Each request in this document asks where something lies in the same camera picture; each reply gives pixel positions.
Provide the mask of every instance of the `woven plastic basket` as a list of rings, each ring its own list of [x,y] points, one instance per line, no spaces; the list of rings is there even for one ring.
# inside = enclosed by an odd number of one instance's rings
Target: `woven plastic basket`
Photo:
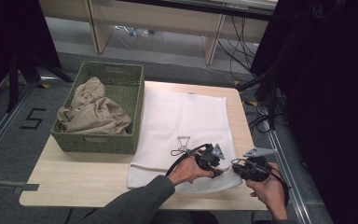
[[[121,105],[130,116],[132,122],[126,129],[128,135],[64,133],[58,120],[51,129],[51,135],[63,151],[134,154],[138,145],[145,93],[143,66],[83,62],[63,107],[70,106],[75,89],[91,77],[100,79],[105,87],[105,96]]]

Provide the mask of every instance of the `person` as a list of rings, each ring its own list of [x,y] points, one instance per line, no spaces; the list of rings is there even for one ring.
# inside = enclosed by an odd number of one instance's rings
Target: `person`
[[[278,165],[275,163],[271,163],[271,166],[278,169]],[[164,214],[158,209],[174,194],[176,185],[184,182],[192,183],[197,178],[212,176],[212,171],[200,169],[194,157],[190,156],[182,160],[169,176],[158,175],[146,186],[132,189],[118,196],[105,207],[85,217],[81,224],[194,223],[196,216],[175,216],[175,222],[158,221],[159,217],[163,217]],[[270,175],[264,182],[246,180],[246,185],[255,191],[251,193],[251,196],[258,197],[270,211],[271,223],[296,223],[293,220],[287,220],[283,188],[275,177]],[[212,223],[207,221],[211,217],[203,217],[206,219],[202,223]]]

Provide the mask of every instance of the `wooden table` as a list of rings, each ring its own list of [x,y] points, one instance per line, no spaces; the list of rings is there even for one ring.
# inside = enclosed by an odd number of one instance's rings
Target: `wooden table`
[[[227,97],[229,125],[237,157],[254,144],[235,89],[146,81],[147,90],[194,92]],[[63,152],[51,136],[28,180],[38,184],[37,191],[24,191],[24,206],[103,207],[128,191],[127,174],[133,155]],[[161,209],[175,210],[266,210],[245,184],[205,194],[178,194]]]

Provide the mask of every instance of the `brown fabric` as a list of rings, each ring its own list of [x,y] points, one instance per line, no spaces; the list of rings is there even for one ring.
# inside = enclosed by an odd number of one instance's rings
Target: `brown fabric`
[[[104,97],[103,83],[92,77],[76,88],[70,108],[57,113],[64,132],[126,134],[131,118],[120,105]]]

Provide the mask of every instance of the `hand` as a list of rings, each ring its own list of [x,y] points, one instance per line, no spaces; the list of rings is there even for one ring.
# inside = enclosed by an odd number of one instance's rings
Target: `hand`
[[[176,168],[172,171],[172,173],[168,176],[168,178],[173,182],[176,186],[183,182],[189,181],[190,184],[193,183],[193,180],[199,177],[212,177],[212,171],[205,171],[199,168],[196,164],[196,160],[194,157],[190,156],[182,160]]]
[[[279,170],[278,164],[269,162],[269,165],[271,165],[272,168]],[[272,172],[277,176],[280,176],[279,173],[273,169]],[[255,182],[250,179],[246,180],[246,186],[255,191],[251,193],[251,196],[258,197],[258,199],[266,205],[274,219],[287,219],[283,187],[281,182],[273,175],[270,175],[263,182]]]

